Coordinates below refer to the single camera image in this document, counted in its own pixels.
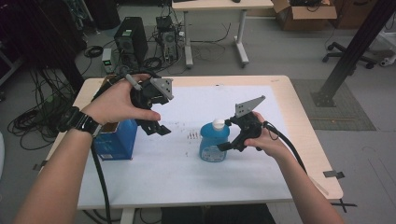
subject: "gray floor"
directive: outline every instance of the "gray floor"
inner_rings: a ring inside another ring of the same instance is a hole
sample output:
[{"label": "gray floor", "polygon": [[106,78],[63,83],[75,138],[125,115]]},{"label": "gray floor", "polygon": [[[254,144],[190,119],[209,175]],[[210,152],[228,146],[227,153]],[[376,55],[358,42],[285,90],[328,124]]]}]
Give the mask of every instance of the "gray floor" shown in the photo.
[{"label": "gray floor", "polygon": [[[161,14],[156,7],[120,7],[120,16],[141,16],[149,29],[153,29],[154,18]],[[221,24],[192,26],[192,36],[197,40],[215,40],[225,35]],[[233,46],[233,35],[237,31],[232,25],[227,38],[219,46],[194,44],[194,67],[185,70],[184,58],[160,73],[162,76],[235,76],[235,75],[286,75],[299,79],[326,79],[337,63],[330,59],[321,61],[326,53],[326,41],[337,41],[347,45],[356,31],[334,30],[328,25],[318,32],[283,32],[274,18],[249,18],[246,23],[244,44],[250,64],[241,68]],[[103,31],[100,35],[87,33],[88,44],[103,45],[112,40],[115,30]],[[371,48],[376,57],[389,49],[381,43]],[[102,77],[105,73],[94,59],[85,77]],[[89,60],[77,56],[80,71],[85,70]],[[376,66],[372,70],[358,63],[355,74],[346,79],[346,84],[361,104],[377,131],[341,132],[316,131],[329,161],[336,171],[346,177],[340,179],[344,191],[344,202],[358,207],[347,207],[347,213],[336,207],[346,223],[394,223],[396,219],[396,65]],[[50,147],[26,151],[20,147],[20,138],[7,131],[7,125],[19,114],[35,105],[32,79],[28,72],[20,69],[2,87],[7,99],[0,103],[0,131],[5,138],[6,160],[0,181],[0,223],[11,223],[28,189],[35,181],[37,171],[32,168],[43,161]],[[40,146],[43,142],[38,134],[26,139],[29,146]],[[269,203],[276,223],[301,223],[293,203]],[[115,211],[113,217],[119,216]],[[146,221],[161,216],[158,208],[144,209]],[[76,223],[93,223],[78,212]],[[140,218],[135,223],[142,223]]]}]

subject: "blue bottle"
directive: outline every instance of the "blue bottle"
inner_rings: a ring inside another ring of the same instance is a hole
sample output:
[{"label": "blue bottle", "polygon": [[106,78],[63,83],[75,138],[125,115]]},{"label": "blue bottle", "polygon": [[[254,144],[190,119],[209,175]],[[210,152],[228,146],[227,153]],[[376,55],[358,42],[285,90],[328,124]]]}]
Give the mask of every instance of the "blue bottle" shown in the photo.
[{"label": "blue bottle", "polygon": [[224,161],[227,151],[220,151],[218,144],[228,142],[230,128],[224,124],[223,119],[215,119],[201,128],[202,142],[199,156],[204,161]]}]

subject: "bottle cap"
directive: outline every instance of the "bottle cap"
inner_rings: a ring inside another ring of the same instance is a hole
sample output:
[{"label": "bottle cap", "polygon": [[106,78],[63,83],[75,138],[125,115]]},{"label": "bottle cap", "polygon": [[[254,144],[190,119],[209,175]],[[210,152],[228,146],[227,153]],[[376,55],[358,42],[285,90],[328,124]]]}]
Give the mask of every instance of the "bottle cap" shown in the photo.
[{"label": "bottle cap", "polygon": [[221,131],[224,128],[225,120],[224,119],[215,119],[212,122],[212,126],[216,131]]}]

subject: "blue box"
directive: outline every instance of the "blue box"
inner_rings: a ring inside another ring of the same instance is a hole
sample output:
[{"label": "blue box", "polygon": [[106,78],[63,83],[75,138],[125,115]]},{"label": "blue box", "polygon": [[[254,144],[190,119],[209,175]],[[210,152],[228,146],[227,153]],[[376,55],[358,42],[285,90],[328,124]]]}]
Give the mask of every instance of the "blue box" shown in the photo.
[{"label": "blue box", "polygon": [[134,119],[108,123],[93,139],[96,153],[103,161],[131,160],[137,124]]}]

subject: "cardboard box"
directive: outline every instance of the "cardboard box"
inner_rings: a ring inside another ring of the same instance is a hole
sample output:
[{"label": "cardboard box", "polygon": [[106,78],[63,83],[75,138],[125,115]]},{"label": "cardboard box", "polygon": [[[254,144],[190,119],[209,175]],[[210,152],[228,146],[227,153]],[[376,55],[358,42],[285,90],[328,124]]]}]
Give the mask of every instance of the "cardboard box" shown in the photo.
[{"label": "cardboard box", "polygon": [[359,29],[377,0],[333,0],[337,18],[329,22],[337,29]]},{"label": "cardboard box", "polygon": [[131,160],[137,124],[134,119],[108,123],[93,139],[96,153],[104,161]]},{"label": "cardboard box", "polygon": [[318,7],[292,7],[288,0],[273,0],[276,20],[285,31],[322,30],[328,19],[336,19],[337,13],[330,0],[323,0]]}]

